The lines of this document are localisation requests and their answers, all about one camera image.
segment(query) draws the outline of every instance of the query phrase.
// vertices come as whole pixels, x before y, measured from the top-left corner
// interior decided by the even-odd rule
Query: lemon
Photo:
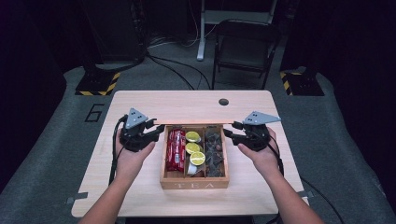
[[[194,165],[201,165],[205,161],[205,154],[202,152],[194,152],[190,155],[190,162]]]
[[[189,142],[200,142],[201,141],[201,137],[199,136],[199,134],[197,132],[187,132],[186,139]]]
[[[189,154],[192,154],[194,152],[200,151],[200,146],[198,144],[196,144],[196,143],[188,143],[186,145],[186,151]]]

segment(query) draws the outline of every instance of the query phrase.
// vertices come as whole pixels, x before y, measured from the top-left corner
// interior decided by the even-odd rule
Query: black chair
[[[212,90],[215,89],[216,68],[221,67],[258,72],[265,75],[262,90],[274,58],[281,33],[273,24],[256,21],[226,20],[217,26]]]

